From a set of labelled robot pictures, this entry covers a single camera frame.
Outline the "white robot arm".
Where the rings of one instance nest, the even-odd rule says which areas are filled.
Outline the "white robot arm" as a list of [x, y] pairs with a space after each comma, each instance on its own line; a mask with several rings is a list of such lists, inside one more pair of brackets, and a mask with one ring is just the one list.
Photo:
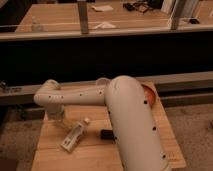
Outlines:
[[61, 90], [57, 81], [47, 80], [34, 102], [51, 119], [60, 116], [65, 105], [105, 105], [123, 171], [171, 171], [151, 105], [135, 78], [117, 76], [107, 84], [74, 90]]

